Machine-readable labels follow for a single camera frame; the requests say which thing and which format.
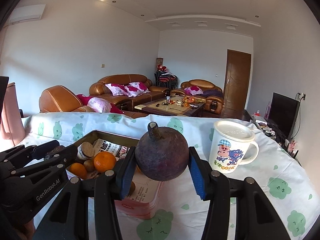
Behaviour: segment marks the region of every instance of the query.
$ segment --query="mug handle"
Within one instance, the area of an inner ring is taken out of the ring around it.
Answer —
[[[256,153],[254,155],[252,155],[250,158],[242,159],[241,162],[239,163],[239,165],[249,164],[249,163],[253,162],[256,159],[256,157],[258,156],[258,152],[259,152],[258,144],[255,141],[252,141],[250,143],[256,147]]]

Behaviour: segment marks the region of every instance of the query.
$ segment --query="white wall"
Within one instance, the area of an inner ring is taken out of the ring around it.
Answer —
[[[25,114],[38,113],[41,92],[54,85],[88,95],[108,75],[154,80],[159,30],[96,0],[22,0],[18,6],[41,3],[47,5],[40,21],[8,27],[0,59],[0,75],[16,83]]]
[[[252,37],[210,30],[160,32],[159,57],[180,83],[204,79],[223,89],[228,49],[251,54],[253,62]]]
[[[303,0],[280,0],[270,22],[262,26],[258,48],[247,109],[264,113],[273,92],[291,98],[306,93],[296,136],[298,159],[320,193],[319,23]]]

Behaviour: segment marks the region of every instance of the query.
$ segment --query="blue gripper pad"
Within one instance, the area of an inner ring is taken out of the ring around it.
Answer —
[[[131,181],[136,170],[137,162],[134,153],[135,147],[130,147],[129,152],[116,175],[116,184],[120,188],[120,200],[123,200],[128,195]]]
[[[188,166],[189,166],[189,171],[190,171],[191,178],[193,181],[193,185],[195,186],[196,193],[197,193],[197,195],[200,196],[200,198],[202,200],[204,200],[206,198],[205,181],[204,181],[204,178],[203,178],[201,171],[198,167],[198,163],[197,163],[194,155],[191,152],[189,154]]]

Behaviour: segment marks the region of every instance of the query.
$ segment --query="pink bottle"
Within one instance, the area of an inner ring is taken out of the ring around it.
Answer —
[[[0,146],[7,150],[20,143],[26,136],[18,107],[15,83],[10,83],[4,96],[0,124]]]

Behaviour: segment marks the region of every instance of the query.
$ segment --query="pink floral pillow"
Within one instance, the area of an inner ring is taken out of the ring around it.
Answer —
[[[139,90],[142,92],[142,94],[144,94],[144,93],[149,93],[149,92],[150,92],[150,91],[148,90],[148,88],[146,87],[146,85],[143,84],[142,82],[132,82],[132,83],[130,83],[129,85],[131,85],[131,86],[139,89]]]
[[[197,86],[185,88],[184,91],[187,93],[187,95],[193,95],[193,96],[203,94],[203,91],[201,90],[201,88]]]
[[[123,85],[118,84],[106,84],[106,87],[112,92],[113,96],[129,96],[127,90],[124,88]]]
[[[143,94],[142,91],[131,85],[124,86],[124,88],[127,90],[129,97],[137,97]]]
[[[97,113],[110,113],[111,104],[103,98],[91,98],[87,106],[91,107]]]

